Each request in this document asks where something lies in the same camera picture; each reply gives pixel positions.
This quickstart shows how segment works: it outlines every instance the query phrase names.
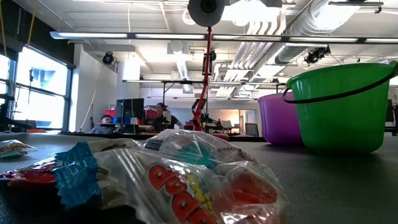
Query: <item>person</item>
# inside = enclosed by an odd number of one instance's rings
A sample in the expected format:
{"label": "person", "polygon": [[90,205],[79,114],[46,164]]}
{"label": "person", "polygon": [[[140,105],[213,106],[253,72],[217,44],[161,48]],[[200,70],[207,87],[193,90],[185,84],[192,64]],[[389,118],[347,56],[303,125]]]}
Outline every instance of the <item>person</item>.
{"label": "person", "polygon": [[156,105],[157,118],[154,120],[152,125],[147,128],[147,131],[161,132],[164,130],[163,124],[171,125],[172,128],[174,128],[174,125],[176,124],[180,129],[183,129],[183,124],[175,116],[171,116],[171,122],[167,121],[166,118],[163,117],[163,111],[167,111],[167,106],[163,103],[158,103]]}
{"label": "person", "polygon": [[[110,115],[104,115],[101,117],[101,124],[109,124],[111,123],[112,117]],[[90,134],[113,134],[114,127],[94,127],[91,131]]]}

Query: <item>purple bucket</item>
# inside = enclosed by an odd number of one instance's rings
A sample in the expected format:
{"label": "purple bucket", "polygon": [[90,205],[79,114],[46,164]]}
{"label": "purple bucket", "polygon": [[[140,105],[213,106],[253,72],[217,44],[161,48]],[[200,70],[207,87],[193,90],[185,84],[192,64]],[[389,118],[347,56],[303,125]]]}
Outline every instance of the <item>purple bucket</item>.
{"label": "purple bucket", "polygon": [[[293,100],[293,93],[287,93],[285,97]],[[258,102],[262,132],[269,143],[283,146],[303,144],[294,104],[285,103],[281,93],[263,96]]]}

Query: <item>green bucket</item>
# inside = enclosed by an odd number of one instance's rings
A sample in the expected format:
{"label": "green bucket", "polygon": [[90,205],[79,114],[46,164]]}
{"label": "green bucket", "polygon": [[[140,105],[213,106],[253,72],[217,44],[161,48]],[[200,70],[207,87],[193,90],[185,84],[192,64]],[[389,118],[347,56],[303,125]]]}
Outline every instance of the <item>green bucket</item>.
{"label": "green bucket", "polygon": [[389,80],[398,63],[321,68],[288,80],[304,144],[317,152],[373,152],[383,143]]}

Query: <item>bucket handle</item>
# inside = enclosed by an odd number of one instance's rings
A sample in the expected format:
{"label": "bucket handle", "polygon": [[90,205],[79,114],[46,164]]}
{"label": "bucket handle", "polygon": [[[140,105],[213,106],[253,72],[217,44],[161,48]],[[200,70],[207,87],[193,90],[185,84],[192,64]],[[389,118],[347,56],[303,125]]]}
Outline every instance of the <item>bucket handle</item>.
{"label": "bucket handle", "polygon": [[335,99],[340,99],[346,96],[352,96],[358,93],[362,93],[368,90],[371,90],[383,83],[385,83],[386,81],[390,80],[391,78],[394,78],[394,76],[396,76],[397,74],[397,70],[393,70],[390,74],[388,74],[388,76],[380,79],[377,82],[374,82],[370,85],[364,86],[362,88],[356,89],[356,90],[351,90],[351,91],[347,91],[345,93],[338,93],[338,94],[334,94],[334,95],[330,95],[330,96],[321,96],[321,97],[316,97],[316,98],[312,98],[312,99],[305,99],[305,100],[286,100],[285,99],[285,95],[287,93],[287,91],[290,90],[290,88],[286,88],[286,90],[284,91],[284,94],[282,95],[283,100],[286,103],[294,103],[294,104],[302,104],[302,103],[316,103],[316,102],[321,102],[321,101],[327,101],[327,100],[335,100]]}

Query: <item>desk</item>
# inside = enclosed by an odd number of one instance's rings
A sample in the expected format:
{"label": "desk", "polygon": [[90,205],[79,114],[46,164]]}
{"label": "desk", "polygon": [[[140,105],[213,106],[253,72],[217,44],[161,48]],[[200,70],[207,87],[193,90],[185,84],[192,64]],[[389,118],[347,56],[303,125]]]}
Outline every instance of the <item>desk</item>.
{"label": "desk", "polygon": [[[52,136],[25,143],[45,150],[32,152],[12,162],[0,162],[0,172],[32,164],[68,147],[64,138],[89,141],[103,138]],[[27,138],[16,138],[21,141]],[[290,200],[286,224],[393,224],[398,220],[398,138],[386,136],[383,146],[372,154],[328,156],[310,153],[300,147],[284,148],[266,142],[232,142],[260,163],[272,169]],[[40,206],[15,212],[3,199],[0,189],[0,220],[7,224],[25,223],[140,223],[134,209],[105,211],[88,209],[62,211],[58,205]]]}

